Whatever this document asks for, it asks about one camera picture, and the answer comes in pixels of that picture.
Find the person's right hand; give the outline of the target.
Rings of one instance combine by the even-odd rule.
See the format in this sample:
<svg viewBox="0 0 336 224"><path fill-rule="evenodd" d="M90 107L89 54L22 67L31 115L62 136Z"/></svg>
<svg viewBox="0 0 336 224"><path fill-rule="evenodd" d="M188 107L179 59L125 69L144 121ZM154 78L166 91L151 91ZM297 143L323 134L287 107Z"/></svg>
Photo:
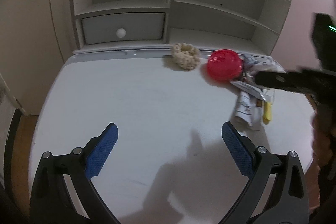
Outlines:
<svg viewBox="0 0 336 224"><path fill-rule="evenodd" d="M334 157L334 153L331 149L331 138L335 137L335 126L331 127L329 131L326 131L320 125L320 116L315 113L312 119L311 126L313 128L313 159L317 163L319 168L322 168L328 164Z"/></svg>

